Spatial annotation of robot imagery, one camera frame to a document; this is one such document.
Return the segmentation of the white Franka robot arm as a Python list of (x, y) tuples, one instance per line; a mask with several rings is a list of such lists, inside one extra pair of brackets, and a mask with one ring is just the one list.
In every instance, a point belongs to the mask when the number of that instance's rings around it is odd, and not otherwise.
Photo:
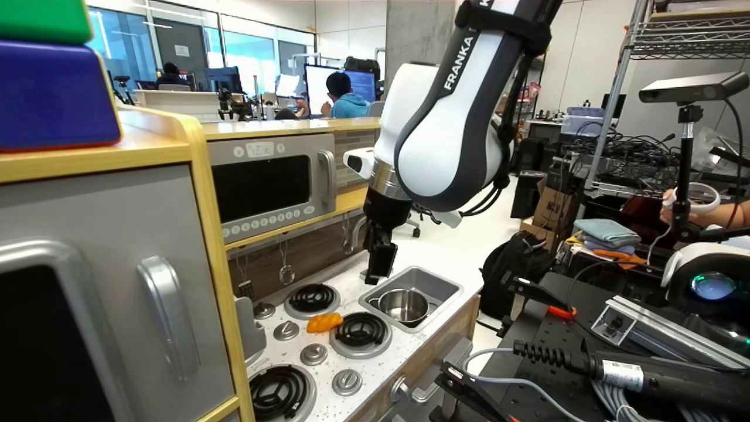
[(368, 182), (365, 284), (392, 274), (392, 229), (413, 209), (462, 220), (482, 188), (508, 182), (510, 101), (551, 43), (563, 0), (465, 0), (439, 66), (402, 63), (387, 91), (372, 148), (342, 155)]

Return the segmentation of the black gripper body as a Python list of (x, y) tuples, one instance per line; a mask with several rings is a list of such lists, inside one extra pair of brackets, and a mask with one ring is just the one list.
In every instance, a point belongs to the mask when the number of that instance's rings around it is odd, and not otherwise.
[(381, 276), (392, 274), (398, 250), (398, 247), (392, 241), (392, 229), (407, 220), (411, 202), (392, 200), (378, 190), (368, 190), (364, 211), (368, 248), (365, 282), (378, 284)]

